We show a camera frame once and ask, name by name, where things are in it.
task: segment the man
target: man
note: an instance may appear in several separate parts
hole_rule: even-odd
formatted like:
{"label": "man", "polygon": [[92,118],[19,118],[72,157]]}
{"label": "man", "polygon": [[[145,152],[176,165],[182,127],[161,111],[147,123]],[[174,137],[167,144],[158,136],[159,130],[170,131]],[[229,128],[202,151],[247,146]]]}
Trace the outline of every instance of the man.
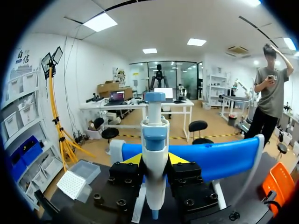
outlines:
{"label": "man", "polygon": [[[282,116],[284,106],[284,83],[289,80],[294,68],[289,60],[275,47],[266,44],[263,53],[267,67],[259,68],[255,80],[255,92],[262,92],[250,129],[245,139],[262,133],[265,137],[264,146],[269,141],[277,121]],[[279,54],[286,64],[283,70],[274,68],[276,54]]]}

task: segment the screw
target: screw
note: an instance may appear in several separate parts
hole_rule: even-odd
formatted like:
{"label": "screw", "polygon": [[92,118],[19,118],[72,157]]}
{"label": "screw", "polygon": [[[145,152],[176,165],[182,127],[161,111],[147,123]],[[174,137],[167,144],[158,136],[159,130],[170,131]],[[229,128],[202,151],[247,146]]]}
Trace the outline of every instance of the screw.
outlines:
{"label": "screw", "polygon": [[131,182],[132,182],[131,179],[126,179],[126,180],[125,180],[125,183],[131,183]]}
{"label": "screw", "polygon": [[119,206],[119,207],[123,207],[127,204],[126,200],[124,199],[120,199],[116,202],[116,205]]}
{"label": "screw", "polygon": [[103,204],[103,202],[104,202],[103,197],[98,193],[93,195],[93,199],[94,199],[95,202],[97,202],[99,204]]}
{"label": "screw", "polygon": [[228,218],[230,221],[235,221],[240,218],[240,214],[236,211],[233,211]]}
{"label": "screw", "polygon": [[179,179],[178,182],[179,182],[179,183],[186,183],[186,180],[185,180],[185,179]]}
{"label": "screw", "polygon": [[110,182],[115,181],[115,177],[111,176],[111,177],[109,177],[108,180],[109,180]]}
{"label": "screw", "polygon": [[201,176],[197,176],[197,177],[196,177],[196,180],[202,182],[202,178],[201,178]]}
{"label": "screw", "polygon": [[210,197],[212,200],[216,200],[216,199],[218,199],[218,195],[215,194],[215,193],[210,194],[209,197]]}
{"label": "screw", "polygon": [[193,199],[187,199],[187,200],[184,201],[184,204],[186,206],[192,206],[192,205],[194,205],[194,200]]}

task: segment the gray t-shirt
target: gray t-shirt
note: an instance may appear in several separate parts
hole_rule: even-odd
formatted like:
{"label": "gray t-shirt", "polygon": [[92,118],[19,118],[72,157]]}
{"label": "gray t-shirt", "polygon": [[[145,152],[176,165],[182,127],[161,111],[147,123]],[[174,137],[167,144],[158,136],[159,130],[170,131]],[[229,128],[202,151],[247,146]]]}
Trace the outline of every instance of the gray t-shirt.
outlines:
{"label": "gray t-shirt", "polygon": [[275,118],[281,118],[284,107],[284,85],[289,81],[286,69],[281,71],[270,70],[267,67],[257,70],[255,85],[262,83],[269,75],[276,76],[275,85],[262,90],[262,98],[258,102],[258,107],[262,112]]}

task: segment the glass wall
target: glass wall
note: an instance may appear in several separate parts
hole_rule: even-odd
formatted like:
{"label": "glass wall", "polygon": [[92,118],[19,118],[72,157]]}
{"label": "glass wall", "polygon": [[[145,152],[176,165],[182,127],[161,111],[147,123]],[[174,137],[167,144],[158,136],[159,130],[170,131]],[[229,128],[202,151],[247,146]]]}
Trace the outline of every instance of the glass wall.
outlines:
{"label": "glass wall", "polygon": [[197,99],[197,65],[192,62],[177,62],[178,84],[187,90],[188,99]]}
{"label": "glass wall", "polygon": [[[156,61],[143,62],[130,65],[131,86],[138,95],[145,91],[152,91],[158,87],[158,81],[154,82],[151,88],[151,80],[158,71],[157,65],[160,64],[162,74],[167,78],[168,87],[173,89],[173,97],[177,98],[177,86],[182,84],[187,89],[188,99],[197,99],[198,71],[196,62],[177,62],[177,61]],[[164,80],[161,87],[166,87]]]}

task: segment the blue bin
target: blue bin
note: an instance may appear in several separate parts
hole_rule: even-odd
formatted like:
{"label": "blue bin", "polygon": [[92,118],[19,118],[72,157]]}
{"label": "blue bin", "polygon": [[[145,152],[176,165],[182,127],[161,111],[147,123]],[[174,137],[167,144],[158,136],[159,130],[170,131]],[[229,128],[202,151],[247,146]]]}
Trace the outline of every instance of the blue bin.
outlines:
{"label": "blue bin", "polygon": [[42,152],[43,150],[38,142],[22,156],[22,159],[29,166]]}
{"label": "blue bin", "polygon": [[25,172],[26,168],[26,164],[22,159],[20,159],[16,164],[13,165],[11,174],[13,176],[14,181],[18,181],[21,175]]}
{"label": "blue bin", "polygon": [[26,164],[25,164],[24,160],[22,159],[21,154],[22,154],[22,149],[19,147],[10,156],[10,161],[9,161],[10,172],[15,181],[18,181],[20,176],[26,170]]}

